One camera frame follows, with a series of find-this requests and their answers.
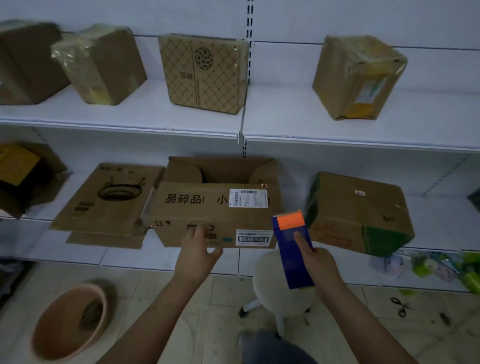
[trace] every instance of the person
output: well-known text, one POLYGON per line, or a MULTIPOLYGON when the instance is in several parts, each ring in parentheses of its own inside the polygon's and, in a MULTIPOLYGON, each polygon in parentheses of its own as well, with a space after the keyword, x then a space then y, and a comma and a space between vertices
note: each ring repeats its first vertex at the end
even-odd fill
MULTIPOLYGON (((158 362, 183 309, 223 253, 221 247, 208 253, 204 234, 203 226, 188 230, 171 281, 97 363, 158 362)), ((348 289, 328 250, 312 250, 299 232, 295 233, 295 241, 315 283, 317 295, 333 315, 358 362, 418 364, 348 289)), ((240 340, 240 351, 245 364, 315 363, 301 348, 267 332, 240 340)))

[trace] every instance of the box with diamond grid pattern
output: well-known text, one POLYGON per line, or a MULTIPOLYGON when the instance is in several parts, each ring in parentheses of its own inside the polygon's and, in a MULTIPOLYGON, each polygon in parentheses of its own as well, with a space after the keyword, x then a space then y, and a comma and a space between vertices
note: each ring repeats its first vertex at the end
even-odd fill
POLYGON ((169 34, 158 43, 173 104, 240 111, 247 90, 248 42, 169 34))

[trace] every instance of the blue and orange box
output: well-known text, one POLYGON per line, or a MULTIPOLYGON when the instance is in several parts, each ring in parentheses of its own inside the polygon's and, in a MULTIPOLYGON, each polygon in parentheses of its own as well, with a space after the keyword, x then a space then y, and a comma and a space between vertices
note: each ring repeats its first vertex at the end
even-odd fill
POLYGON ((314 286, 307 268, 303 263, 300 249, 295 242, 293 234, 300 232, 313 250, 312 241, 305 226, 300 210, 272 217, 273 231, 278 240, 278 248, 282 257, 283 270, 287 278, 288 287, 293 290, 314 286))

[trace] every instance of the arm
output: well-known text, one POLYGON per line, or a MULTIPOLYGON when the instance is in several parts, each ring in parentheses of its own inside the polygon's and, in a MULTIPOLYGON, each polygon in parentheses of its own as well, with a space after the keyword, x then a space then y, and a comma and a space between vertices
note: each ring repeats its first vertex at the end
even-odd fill
POLYGON ((208 253, 205 229, 189 229, 172 280, 98 364, 156 364, 180 314, 223 253, 208 253))
POLYGON ((343 282, 328 250, 312 251, 303 236, 295 233, 305 266, 317 294, 333 315, 360 364, 418 364, 370 310, 343 282))

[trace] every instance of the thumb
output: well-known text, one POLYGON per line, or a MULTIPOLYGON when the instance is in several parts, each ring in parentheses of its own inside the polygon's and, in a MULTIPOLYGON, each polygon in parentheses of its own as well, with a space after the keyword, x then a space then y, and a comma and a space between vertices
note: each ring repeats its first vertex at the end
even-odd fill
POLYGON ((222 254, 223 254, 223 248, 221 246, 218 246, 209 255, 213 263, 215 264, 216 261, 222 256, 222 254))
POLYGON ((300 232, 296 231, 293 234, 293 237, 295 238, 295 242, 297 243, 297 245, 300 249, 301 255, 303 257, 306 257, 306 256, 313 253, 312 249, 310 248, 307 241, 305 240, 305 238, 303 237, 303 235, 300 232))

